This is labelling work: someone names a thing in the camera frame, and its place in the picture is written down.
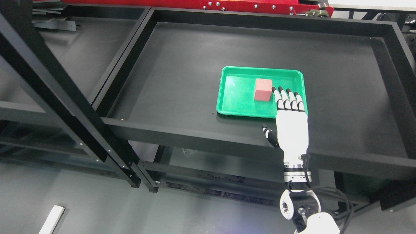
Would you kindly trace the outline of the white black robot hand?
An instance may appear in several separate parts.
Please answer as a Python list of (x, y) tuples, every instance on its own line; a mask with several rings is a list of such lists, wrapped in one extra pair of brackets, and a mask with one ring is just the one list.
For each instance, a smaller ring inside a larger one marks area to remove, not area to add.
[(281, 86), (273, 86), (271, 91), (276, 102), (276, 130), (263, 125), (262, 131), (274, 148), (283, 151), (285, 168), (301, 168), (309, 146), (306, 105), (298, 92)]

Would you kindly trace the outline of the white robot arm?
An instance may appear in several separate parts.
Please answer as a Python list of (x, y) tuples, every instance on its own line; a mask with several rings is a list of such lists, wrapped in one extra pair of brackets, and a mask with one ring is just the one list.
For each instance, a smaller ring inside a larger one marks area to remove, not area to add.
[(280, 197), (280, 211), (293, 222), (295, 234), (340, 234), (334, 218), (321, 209), (311, 186), (311, 172), (300, 164), (284, 166), (286, 189)]

